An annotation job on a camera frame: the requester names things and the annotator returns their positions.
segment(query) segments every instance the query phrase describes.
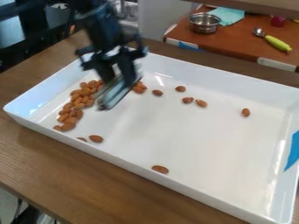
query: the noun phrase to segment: cable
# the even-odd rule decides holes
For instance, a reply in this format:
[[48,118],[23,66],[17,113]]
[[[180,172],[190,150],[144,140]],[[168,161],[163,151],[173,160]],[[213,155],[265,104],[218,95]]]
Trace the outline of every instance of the cable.
[[17,211],[16,211],[15,216],[13,218],[13,221],[16,221],[16,224],[18,224],[18,216],[20,214],[22,202],[23,201],[21,199],[17,199]]

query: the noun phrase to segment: pile of almonds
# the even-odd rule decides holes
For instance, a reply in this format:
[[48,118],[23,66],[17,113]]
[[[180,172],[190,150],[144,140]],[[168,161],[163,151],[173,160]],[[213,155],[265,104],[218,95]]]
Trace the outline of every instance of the pile of almonds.
[[[59,131],[68,131],[75,128],[76,123],[82,118],[84,108],[90,108],[94,105],[94,93],[98,92],[103,85],[102,80],[91,80],[88,83],[81,82],[80,89],[76,89],[71,93],[71,100],[68,102],[63,109],[59,112],[58,122],[62,123],[61,126],[56,125],[53,128]],[[143,94],[148,88],[141,82],[138,81],[132,88],[132,90],[137,94]],[[186,91],[186,87],[178,86],[175,88],[179,93]],[[163,92],[161,90],[155,89],[152,91],[152,94],[155,96],[162,96]],[[194,102],[193,97],[185,97],[182,99],[182,102],[185,104],[190,104]],[[207,106],[206,101],[195,100],[195,103],[201,107],[205,108]],[[250,115],[250,110],[244,108],[241,111],[241,114],[244,117]],[[87,142],[84,137],[77,137],[77,139]],[[89,139],[95,143],[101,143],[103,138],[101,136],[91,135]],[[161,165],[154,165],[151,168],[156,172],[161,172],[162,174],[167,174],[169,170],[166,167]]]
[[147,89],[148,88],[144,86],[141,81],[138,81],[132,88],[132,90],[139,95],[143,94]]
[[63,106],[59,112],[57,121],[61,125],[53,128],[59,131],[68,131],[76,127],[76,123],[82,118],[82,109],[93,107],[94,94],[98,92],[103,85],[102,80],[91,80],[88,83],[81,82],[80,89],[71,93],[70,102]]

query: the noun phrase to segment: metal bowl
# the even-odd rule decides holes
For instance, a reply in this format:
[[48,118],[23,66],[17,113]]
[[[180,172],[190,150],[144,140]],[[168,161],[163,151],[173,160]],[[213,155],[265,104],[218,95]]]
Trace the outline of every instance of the metal bowl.
[[212,14],[200,12],[189,16],[190,30],[197,33],[214,33],[221,19]]

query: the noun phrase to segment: yellow spoon handle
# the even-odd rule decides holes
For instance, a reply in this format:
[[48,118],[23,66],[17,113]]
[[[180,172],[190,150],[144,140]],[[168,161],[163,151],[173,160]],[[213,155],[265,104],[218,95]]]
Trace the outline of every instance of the yellow spoon handle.
[[272,36],[267,35],[265,37],[265,39],[267,40],[267,42],[269,42],[272,46],[276,47],[277,49],[283,51],[283,52],[289,52],[292,51],[292,48],[287,45],[286,43],[282,42],[281,40],[279,40],[278,38],[274,38]]

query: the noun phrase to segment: blue tape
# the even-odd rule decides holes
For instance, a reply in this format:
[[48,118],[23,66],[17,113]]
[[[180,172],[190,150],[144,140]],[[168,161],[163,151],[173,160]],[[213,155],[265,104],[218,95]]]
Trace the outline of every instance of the blue tape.
[[284,171],[287,171],[289,167],[295,164],[299,159],[299,130],[292,136],[292,145],[288,157],[288,162]]
[[205,51],[205,50],[202,50],[202,49],[198,49],[198,48],[186,45],[182,41],[178,41],[178,46],[181,47],[181,48],[184,48],[184,49],[190,49],[190,50],[194,50],[194,51],[197,51],[197,52],[204,52]]

